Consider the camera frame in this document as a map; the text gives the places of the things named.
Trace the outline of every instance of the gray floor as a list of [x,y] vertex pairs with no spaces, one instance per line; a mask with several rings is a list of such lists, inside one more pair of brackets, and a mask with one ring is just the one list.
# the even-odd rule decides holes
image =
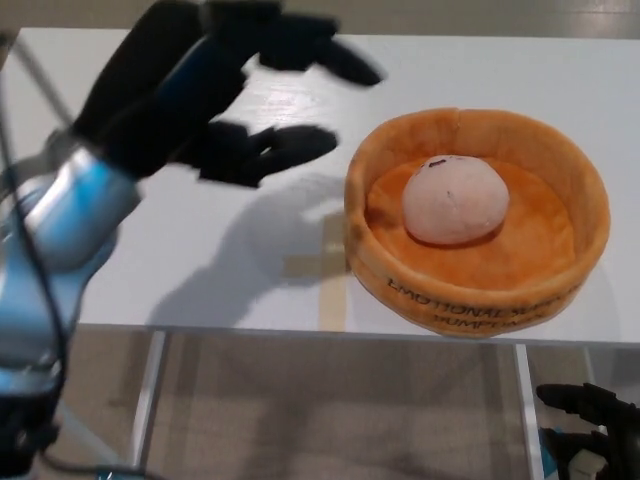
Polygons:
[[[0,26],[127,27],[150,3],[0,0]],[[337,15],[346,33],[640,38],[639,0],[288,5]],[[66,401],[123,454],[148,345],[81,330],[73,349]],[[539,382],[586,379],[579,350],[533,349],[532,363]],[[150,465],[185,480],[525,479],[521,428],[508,347],[175,335]],[[92,459],[64,436],[56,451]]]

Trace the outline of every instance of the cable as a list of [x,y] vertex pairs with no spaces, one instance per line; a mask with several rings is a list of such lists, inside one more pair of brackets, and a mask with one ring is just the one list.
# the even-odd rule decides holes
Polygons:
[[[0,48],[5,48],[9,45],[9,36],[0,32]],[[29,50],[22,43],[14,40],[14,44],[18,45],[16,53],[22,64],[27,69],[33,80],[42,89],[46,99],[51,104],[55,113],[58,114],[60,119],[68,126],[71,124],[71,115],[69,110],[64,106],[60,95],[57,94],[52,83],[49,81],[48,76],[42,69],[36,58],[31,55]],[[57,302],[53,295],[51,284],[49,282],[49,276],[44,265],[44,262],[40,258],[38,249],[35,246],[35,242],[29,232],[26,225],[26,213],[18,195],[18,179],[13,169],[14,155],[11,150],[9,142],[9,134],[6,128],[6,111],[4,105],[4,90],[3,90],[3,77],[2,70],[0,69],[0,156],[2,157],[2,164],[4,166],[4,179],[7,182],[7,186],[11,192],[11,196],[14,202],[14,208],[17,216],[18,231],[20,238],[22,239],[24,248],[29,256],[31,264],[35,270],[37,281],[40,285],[40,289],[44,295],[47,310],[51,319],[52,327],[54,330],[54,337],[56,341],[57,351],[57,364],[59,370],[56,377],[56,386],[54,388],[51,404],[49,408],[50,421],[53,421],[56,407],[62,398],[62,392],[67,380],[68,371],[68,351],[67,351],[67,338],[64,331],[64,325],[60,315]],[[74,474],[74,475],[94,475],[105,472],[111,472],[117,475],[135,476],[147,478],[149,480],[165,480],[163,477],[147,472],[144,469],[120,467],[120,466],[81,466],[73,465],[61,460],[57,460],[45,451],[40,452],[43,462],[54,470],[58,470],[62,473]]]

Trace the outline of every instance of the plush bowl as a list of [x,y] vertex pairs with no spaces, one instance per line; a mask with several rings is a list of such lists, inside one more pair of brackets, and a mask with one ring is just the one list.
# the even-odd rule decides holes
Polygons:
[[[509,188],[502,226],[455,247],[414,240],[402,192],[428,157],[488,162]],[[345,190],[351,270],[380,302],[441,334],[488,337],[551,319],[576,296],[609,238],[598,172],[557,130],[495,110],[394,118],[360,145]]]

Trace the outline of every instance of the soft ball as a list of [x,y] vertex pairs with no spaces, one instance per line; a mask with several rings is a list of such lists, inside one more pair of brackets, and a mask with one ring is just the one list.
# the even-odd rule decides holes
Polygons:
[[504,221],[509,190],[498,173],[475,157],[439,155],[409,179],[404,224],[416,239],[454,245],[483,237]]

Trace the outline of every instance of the white table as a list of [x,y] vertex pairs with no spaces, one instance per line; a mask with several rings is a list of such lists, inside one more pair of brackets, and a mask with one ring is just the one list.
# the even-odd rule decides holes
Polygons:
[[[79,109],[124,30],[23,29],[66,101]],[[308,166],[271,177],[258,192],[197,183],[167,168],[143,188],[146,200],[123,224],[113,258],[87,291],[81,322],[102,327],[242,330],[323,335],[320,283],[282,277],[294,255],[321,255],[322,218],[342,208],[342,179],[358,144],[381,122],[442,106],[501,108],[556,126],[592,159],[610,195],[612,230],[600,264],[575,302],[543,325],[489,339],[515,345],[532,478],[542,478],[526,357],[528,344],[640,346],[640,42],[608,40],[347,36],[388,71],[360,90],[322,71],[258,69],[224,114],[267,126],[314,123],[341,145]],[[56,126],[18,63],[7,60],[8,111],[17,153],[41,148]],[[352,277],[340,334],[452,341],[379,304]],[[140,458],[159,374],[164,333],[154,336],[134,428]]]

